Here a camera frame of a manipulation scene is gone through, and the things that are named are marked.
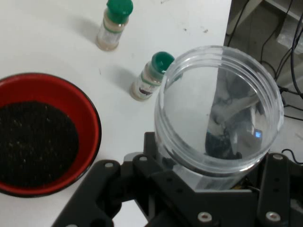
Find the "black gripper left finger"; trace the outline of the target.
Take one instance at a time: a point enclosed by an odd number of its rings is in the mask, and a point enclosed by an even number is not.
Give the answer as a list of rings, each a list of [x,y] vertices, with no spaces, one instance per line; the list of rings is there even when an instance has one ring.
[[[148,227],[173,227],[175,220],[157,195],[150,176],[161,171],[155,163],[155,133],[144,135],[143,153],[130,154],[122,165],[114,160],[93,165],[54,221],[54,227],[112,227],[123,202],[135,201]]]

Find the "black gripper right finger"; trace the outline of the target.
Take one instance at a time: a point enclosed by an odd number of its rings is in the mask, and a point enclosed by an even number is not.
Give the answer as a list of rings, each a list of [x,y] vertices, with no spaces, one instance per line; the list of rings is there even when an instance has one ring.
[[[266,157],[257,208],[258,227],[303,225],[303,166],[278,153]]]

